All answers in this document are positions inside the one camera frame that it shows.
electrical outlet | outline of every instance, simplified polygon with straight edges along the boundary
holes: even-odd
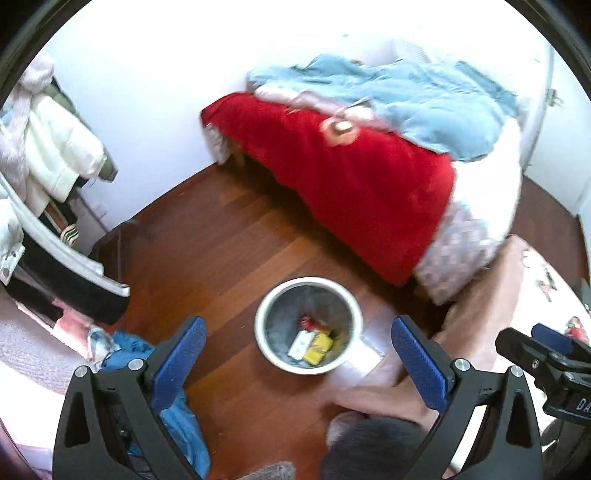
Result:
[[[109,212],[109,209],[103,202],[99,202],[93,205],[92,211],[98,218],[103,218]]]

gray rug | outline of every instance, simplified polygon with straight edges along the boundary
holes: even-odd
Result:
[[[291,462],[281,462],[261,468],[239,480],[295,480],[295,472]]]
[[[36,383],[65,394],[72,373],[88,363],[21,312],[0,288],[0,362]]]

blue gripper pad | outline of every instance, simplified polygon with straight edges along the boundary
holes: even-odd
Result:
[[[448,405],[446,379],[400,317],[392,323],[392,345],[425,405],[443,414]]]
[[[205,322],[201,317],[195,317],[192,325],[172,347],[170,354],[154,374],[150,406],[155,412],[159,413],[173,404],[203,350],[206,339]]]
[[[573,341],[570,338],[541,323],[534,325],[531,329],[531,337],[562,355],[568,355],[573,351]]]

door hinge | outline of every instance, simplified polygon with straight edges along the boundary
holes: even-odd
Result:
[[[549,106],[563,106],[564,100],[558,96],[558,91],[554,88],[549,88],[546,94],[546,102]]]

dark hair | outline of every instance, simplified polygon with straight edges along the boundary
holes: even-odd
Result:
[[[425,435],[410,421],[362,420],[330,448],[320,465],[320,479],[400,479]]]

